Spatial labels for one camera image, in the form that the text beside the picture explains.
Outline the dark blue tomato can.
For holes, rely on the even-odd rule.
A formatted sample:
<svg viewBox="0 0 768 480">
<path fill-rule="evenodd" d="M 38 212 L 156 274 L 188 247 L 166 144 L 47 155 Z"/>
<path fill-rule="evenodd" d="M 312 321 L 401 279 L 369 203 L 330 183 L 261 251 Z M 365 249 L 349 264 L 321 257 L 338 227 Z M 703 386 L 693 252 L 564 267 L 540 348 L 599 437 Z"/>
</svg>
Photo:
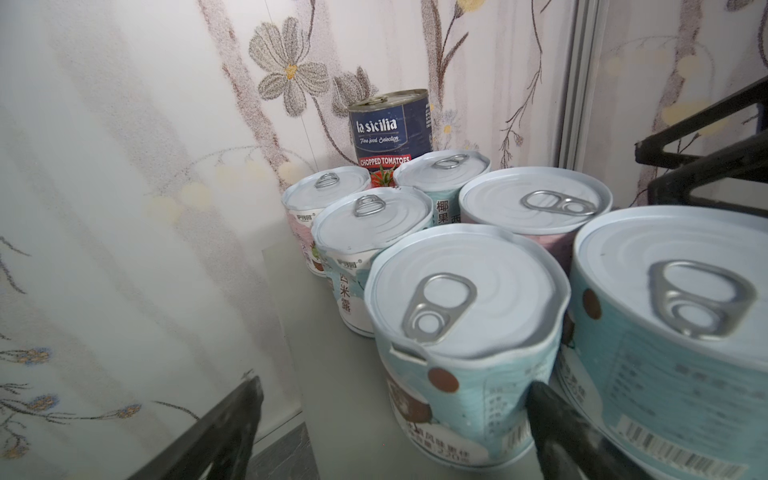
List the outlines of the dark blue tomato can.
<svg viewBox="0 0 768 480">
<path fill-rule="evenodd" d="M 395 184 L 395 170 L 433 150 L 428 91 L 401 90 L 356 102 L 348 108 L 358 164 L 374 187 Z"/>
</svg>

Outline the teal label can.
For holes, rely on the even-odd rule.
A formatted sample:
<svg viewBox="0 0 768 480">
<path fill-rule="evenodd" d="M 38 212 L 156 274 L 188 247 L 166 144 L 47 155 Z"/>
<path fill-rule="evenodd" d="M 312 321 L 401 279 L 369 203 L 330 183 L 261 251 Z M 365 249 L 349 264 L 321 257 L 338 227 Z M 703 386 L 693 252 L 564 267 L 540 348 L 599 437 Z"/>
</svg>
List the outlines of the teal label can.
<svg viewBox="0 0 768 480">
<path fill-rule="evenodd" d="M 379 254 L 364 302 L 409 440 L 458 468 L 523 456 L 526 396 L 550 378 L 570 297 L 549 252 L 495 226 L 433 227 Z"/>
<path fill-rule="evenodd" d="M 398 186 L 416 188 L 432 199 L 437 226 L 461 222 L 460 190 L 490 170 L 491 161 L 477 151 L 441 150 L 399 166 L 393 179 Z"/>
</svg>

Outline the pink label can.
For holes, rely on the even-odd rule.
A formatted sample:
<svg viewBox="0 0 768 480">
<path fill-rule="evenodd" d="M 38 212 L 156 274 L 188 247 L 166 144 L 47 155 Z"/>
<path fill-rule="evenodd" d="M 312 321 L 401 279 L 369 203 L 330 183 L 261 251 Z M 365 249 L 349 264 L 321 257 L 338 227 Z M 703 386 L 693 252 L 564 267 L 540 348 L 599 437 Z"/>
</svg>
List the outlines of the pink label can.
<svg viewBox="0 0 768 480">
<path fill-rule="evenodd" d="M 344 166 L 309 175 L 283 193 L 281 201 L 289 226 L 310 272 L 325 276 L 311 234 L 315 218 L 337 200 L 370 187 L 370 174 L 365 168 Z"/>
</svg>

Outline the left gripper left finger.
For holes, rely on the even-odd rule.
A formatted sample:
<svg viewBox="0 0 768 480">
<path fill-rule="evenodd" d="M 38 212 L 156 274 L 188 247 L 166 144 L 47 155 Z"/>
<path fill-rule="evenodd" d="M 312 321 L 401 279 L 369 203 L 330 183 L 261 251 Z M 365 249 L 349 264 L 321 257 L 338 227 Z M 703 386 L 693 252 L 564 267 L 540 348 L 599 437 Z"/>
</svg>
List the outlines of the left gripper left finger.
<svg viewBox="0 0 768 480">
<path fill-rule="evenodd" d="M 260 378 L 244 380 L 133 479 L 243 479 L 261 420 Z"/>
</svg>

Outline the grey metal cabinet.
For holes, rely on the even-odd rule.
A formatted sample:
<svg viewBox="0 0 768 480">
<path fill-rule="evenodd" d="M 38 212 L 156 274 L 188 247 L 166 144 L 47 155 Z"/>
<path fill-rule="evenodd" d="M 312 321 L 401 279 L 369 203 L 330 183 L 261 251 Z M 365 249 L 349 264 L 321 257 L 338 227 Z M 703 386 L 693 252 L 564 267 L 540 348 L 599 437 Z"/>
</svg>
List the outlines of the grey metal cabinet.
<svg viewBox="0 0 768 480">
<path fill-rule="evenodd" d="M 308 271 L 295 238 L 279 239 L 263 256 L 321 478 L 541 478 L 534 451 L 503 469 L 471 472 L 417 450 L 391 411 L 374 342 L 342 323 L 328 285 Z"/>
</svg>

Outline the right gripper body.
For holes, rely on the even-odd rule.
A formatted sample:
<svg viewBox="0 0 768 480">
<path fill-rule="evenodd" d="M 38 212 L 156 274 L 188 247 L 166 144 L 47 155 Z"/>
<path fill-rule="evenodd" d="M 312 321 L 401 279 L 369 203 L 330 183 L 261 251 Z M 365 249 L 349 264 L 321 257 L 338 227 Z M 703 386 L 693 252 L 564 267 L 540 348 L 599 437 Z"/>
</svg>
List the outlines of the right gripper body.
<svg viewBox="0 0 768 480">
<path fill-rule="evenodd" d="M 755 132 L 748 138 L 703 156 L 665 150 L 667 145 L 751 106 L 757 108 L 757 124 Z M 696 197 L 692 192 L 726 178 L 762 184 L 767 182 L 767 79 L 762 78 L 637 142 L 635 162 L 667 171 L 648 183 L 646 195 L 649 205 L 706 207 L 765 218 L 765 208 Z"/>
</svg>

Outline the white lid can front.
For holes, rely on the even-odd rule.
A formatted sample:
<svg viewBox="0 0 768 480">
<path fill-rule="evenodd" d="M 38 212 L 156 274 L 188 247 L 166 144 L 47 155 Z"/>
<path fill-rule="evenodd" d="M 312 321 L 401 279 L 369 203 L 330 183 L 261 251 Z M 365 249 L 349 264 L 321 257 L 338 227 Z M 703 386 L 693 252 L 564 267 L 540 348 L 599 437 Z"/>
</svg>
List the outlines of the white lid can front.
<svg viewBox="0 0 768 480">
<path fill-rule="evenodd" d="M 354 333 L 374 336 L 364 289 L 375 258 L 402 238 L 433 225 L 434 202 L 414 187 L 377 187 L 326 207 L 311 234 L 339 315 Z"/>
</svg>

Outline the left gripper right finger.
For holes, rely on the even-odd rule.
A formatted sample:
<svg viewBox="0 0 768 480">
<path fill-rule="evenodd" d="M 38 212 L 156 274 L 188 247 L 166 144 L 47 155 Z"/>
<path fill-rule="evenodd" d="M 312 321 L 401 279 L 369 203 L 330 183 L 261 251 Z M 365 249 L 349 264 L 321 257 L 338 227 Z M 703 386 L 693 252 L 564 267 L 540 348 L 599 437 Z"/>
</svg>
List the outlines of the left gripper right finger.
<svg viewBox="0 0 768 480">
<path fill-rule="evenodd" d="M 652 479 L 547 384 L 530 384 L 526 411 L 544 478 Z"/>
</svg>

